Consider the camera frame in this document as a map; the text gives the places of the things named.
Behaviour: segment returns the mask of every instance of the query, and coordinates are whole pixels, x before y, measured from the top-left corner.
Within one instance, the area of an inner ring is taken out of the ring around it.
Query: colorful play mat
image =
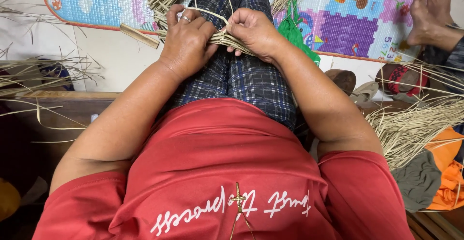
[[[413,20],[413,0],[298,0],[304,42],[319,54],[373,60],[410,61],[419,47],[406,37]],[[157,29],[146,0],[46,0],[61,20],[78,26],[119,29],[121,23],[152,32]],[[285,11],[276,14],[278,27]]]

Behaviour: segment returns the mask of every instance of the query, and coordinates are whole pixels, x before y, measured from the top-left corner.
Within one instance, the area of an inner ring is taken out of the ring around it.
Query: ring
[[[181,16],[181,19],[186,19],[189,23],[192,22],[192,20],[191,20],[189,17],[187,17],[187,16],[183,16],[183,15],[182,15],[182,16]]]

